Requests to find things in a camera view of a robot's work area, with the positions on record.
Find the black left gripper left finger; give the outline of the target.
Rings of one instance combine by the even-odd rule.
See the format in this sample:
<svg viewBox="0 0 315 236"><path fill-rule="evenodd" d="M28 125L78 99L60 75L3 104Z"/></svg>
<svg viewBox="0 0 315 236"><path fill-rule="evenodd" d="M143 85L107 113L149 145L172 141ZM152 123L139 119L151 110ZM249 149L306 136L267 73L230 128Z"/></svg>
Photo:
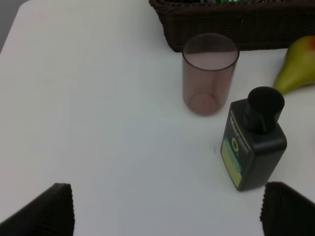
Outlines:
<svg viewBox="0 0 315 236"><path fill-rule="evenodd" d="M75 214L69 183L55 183L0 223L2 236L72 236Z"/></svg>

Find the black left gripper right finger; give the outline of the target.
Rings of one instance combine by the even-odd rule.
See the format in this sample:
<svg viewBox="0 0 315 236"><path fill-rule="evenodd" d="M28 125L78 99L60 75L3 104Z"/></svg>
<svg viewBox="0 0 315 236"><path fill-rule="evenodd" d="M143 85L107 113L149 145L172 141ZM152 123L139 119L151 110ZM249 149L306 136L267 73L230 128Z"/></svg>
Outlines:
<svg viewBox="0 0 315 236"><path fill-rule="evenodd" d="M260 221L265 236L313 236L315 203L283 182L268 182Z"/></svg>

